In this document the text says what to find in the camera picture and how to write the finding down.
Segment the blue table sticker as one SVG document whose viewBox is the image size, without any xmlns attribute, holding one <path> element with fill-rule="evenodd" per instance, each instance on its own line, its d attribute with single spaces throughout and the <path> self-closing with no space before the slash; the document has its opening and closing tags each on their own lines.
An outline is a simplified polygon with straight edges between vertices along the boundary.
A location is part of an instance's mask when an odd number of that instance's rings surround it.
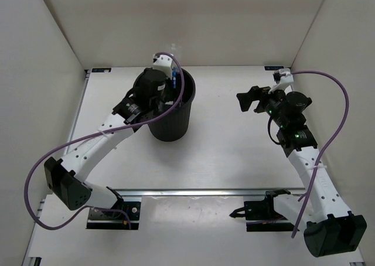
<svg viewBox="0 0 375 266">
<path fill-rule="evenodd" d="M 112 68 L 92 68 L 91 73 L 110 73 Z"/>
<path fill-rule="evenodd" d="M 266 71 L 277 71 L 277 70 L 280 70 L 280 69 L 283 69 L 284 66 L 264 66 L 264 69 Z"/>
</svg>

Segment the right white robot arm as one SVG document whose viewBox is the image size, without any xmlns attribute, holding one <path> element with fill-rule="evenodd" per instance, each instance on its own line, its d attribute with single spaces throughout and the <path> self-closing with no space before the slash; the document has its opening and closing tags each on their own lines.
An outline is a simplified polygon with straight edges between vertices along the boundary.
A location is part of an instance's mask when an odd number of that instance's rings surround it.
<svg viewBox="0 0 375 266">
<path fill-rule="evenodd" d="M 367 223 L 343 201 L 321 161 L 322 151 L 303 115 L 311 98 L 297 91 L 286 93 L 259 86 L 236 97 L 243 112 L 257 102 L 254 111 L 267 113 L 276 123 L 278 143 L 306 189 L 302 199 L 286 190 L 268 191 L 270 200 L 263 204 L 264 214 L 270 219 L 282 215 L 290 221 L 294 226 L 292 235 L 301 232 L 314 257 L 355 251 Z"/>
</svg>

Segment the right blue table sticker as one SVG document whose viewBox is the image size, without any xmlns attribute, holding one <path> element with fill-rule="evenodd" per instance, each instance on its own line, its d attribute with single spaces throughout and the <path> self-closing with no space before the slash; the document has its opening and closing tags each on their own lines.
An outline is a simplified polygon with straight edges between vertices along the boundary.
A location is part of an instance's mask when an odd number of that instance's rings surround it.
<svg viewBox="0 0 375 266">
<path fill-rule="evenodd" d="M 266 71 L 277 71 L 277 70 L 280 70 L 280 69 L 283 69 L 284 66 L 264 66 L 264 69 Z"/>
</svg>

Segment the aluminium rail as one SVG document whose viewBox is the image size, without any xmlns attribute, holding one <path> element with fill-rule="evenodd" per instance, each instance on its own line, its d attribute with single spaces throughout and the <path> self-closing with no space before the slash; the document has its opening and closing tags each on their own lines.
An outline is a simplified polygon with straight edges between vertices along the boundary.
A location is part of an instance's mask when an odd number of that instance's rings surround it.
<svg viewBox="0 0 375 266">
<path fill-rule="evenodd" d="M 267 189 L 116 189 L 121 196 L 262 196 Z"/>
</svg>

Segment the blue label water bottle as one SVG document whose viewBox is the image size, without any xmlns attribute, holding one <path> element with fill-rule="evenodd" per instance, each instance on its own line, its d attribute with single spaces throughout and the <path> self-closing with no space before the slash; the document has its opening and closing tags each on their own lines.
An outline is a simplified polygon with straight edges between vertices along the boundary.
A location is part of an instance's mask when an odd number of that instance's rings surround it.
<svg viewBox="0 0 375 266">
<path fill-rule="evenodd" d="M 177 80 L 176 80 L 176 77 L 177 77 L 177 74 L 179 73 L 179 70 L 174 67 L 172 69 L 172 85 L 173 85 L 173 88 L 176 89 L 176 86 L 177 86 Z"/>
</svg>

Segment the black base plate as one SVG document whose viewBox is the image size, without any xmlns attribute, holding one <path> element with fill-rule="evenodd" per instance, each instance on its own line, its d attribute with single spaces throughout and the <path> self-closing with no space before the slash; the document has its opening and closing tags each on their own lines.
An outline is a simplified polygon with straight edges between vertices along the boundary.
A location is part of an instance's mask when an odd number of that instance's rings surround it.
<svg viewBox="0 0 375 266">
<path fill-rule="evenodd" d="M 121 209 L 128 217 L 120 212 L 102 212 L 91 209 L 88 213 L 86 229 L 89 230 L 138 230 L 141 215 L 141 197 L 123 197 Z"/>
<path fill-rule="evenodd" d="M 273 209 L 266 199 L 262 201 L 245 201 L 244 206 L 232 211 L 231 218 L 245 218 L 246 232 L 287 232 L 294 225 Z"/>
</svg>

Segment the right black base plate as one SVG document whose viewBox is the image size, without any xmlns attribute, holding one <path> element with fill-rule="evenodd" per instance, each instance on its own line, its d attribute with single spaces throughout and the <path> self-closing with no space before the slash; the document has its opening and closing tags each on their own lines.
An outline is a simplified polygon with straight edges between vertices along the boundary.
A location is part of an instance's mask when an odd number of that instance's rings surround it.
<svg viewBox="0 0 375 266">
<path fill-rule="evenodd" d="M 231 218 L 245 218 L 246 232 L 287 232 L 294 225 L 273 209 L 266 199 L 262 201 L 245 201 L 244 206 L 232 211 Z"/>
</svg>

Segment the left blue table sticker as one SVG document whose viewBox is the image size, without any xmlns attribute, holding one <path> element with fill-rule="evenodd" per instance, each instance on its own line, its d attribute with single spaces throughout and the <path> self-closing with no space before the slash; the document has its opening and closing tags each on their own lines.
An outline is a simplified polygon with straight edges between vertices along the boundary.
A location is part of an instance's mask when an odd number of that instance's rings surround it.
<svg viewBox="0 0 375 266">
<path fill-rule="evenodd" d="M 112 68 L 92 68 L 91 73 L 110 73 Z"/>
</svg>

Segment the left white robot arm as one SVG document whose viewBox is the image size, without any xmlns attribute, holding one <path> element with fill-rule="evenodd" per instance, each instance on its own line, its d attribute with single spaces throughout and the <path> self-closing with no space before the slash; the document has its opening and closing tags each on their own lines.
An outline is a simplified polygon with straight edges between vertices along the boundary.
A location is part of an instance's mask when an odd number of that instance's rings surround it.
<svg viewBox="0 0 375 266">
<path fill-rule="evenodd" d="M 49 157 L 44 162 L 48 188 L 69 210 L 99 207 L 109 219 L 119 218 L 123 211 L 120 196 L 109 187 L 88 183 L 89 174 L 143 125 L 174 113 L 184 89 L 185 76 L 177 68 L 145 68 L 96 133 L 61 158 Z"/>
</svg>

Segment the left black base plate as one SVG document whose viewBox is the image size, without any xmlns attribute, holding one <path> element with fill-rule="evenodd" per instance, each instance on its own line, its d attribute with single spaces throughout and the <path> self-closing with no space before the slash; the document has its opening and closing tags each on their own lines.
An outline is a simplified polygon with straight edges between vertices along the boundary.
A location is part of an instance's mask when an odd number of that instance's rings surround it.
<svg viewBox="0 0 375 266">
<path fill-rule="evenodd" d="M 89 230 L 138 230 L 141 215 L 141 197 L 123 197 L 121 209 L 128 217 L 120 212 L 102 212 L 91 209 L 88 213 L 86 229 Z"/>
</svg>

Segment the black plastic waste bin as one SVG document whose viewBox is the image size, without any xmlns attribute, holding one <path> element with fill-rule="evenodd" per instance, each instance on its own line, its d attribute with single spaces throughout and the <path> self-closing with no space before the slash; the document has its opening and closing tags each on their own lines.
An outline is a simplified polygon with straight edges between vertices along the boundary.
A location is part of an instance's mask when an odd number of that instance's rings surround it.
<svg viewBox="0 0 375 266">
<path fill-rule="evenodd" d="M 148 124 L 152 135 L 164 142 L 180 139 L 188 130 L 192 101 L 196 94 L 196 85 L 193 77 L 186 71 L 177 74 L 181 79 L 181 89 L 176 107 L 163 118 Z M 131 112 L 136 122 L 150 120 L 163 114 L 170 108 L 159 108 L 159 100 L 163 94 L 167 76 L 150 67 L 145 68 L 136 78 L 130 96 Z"/>
</svg>

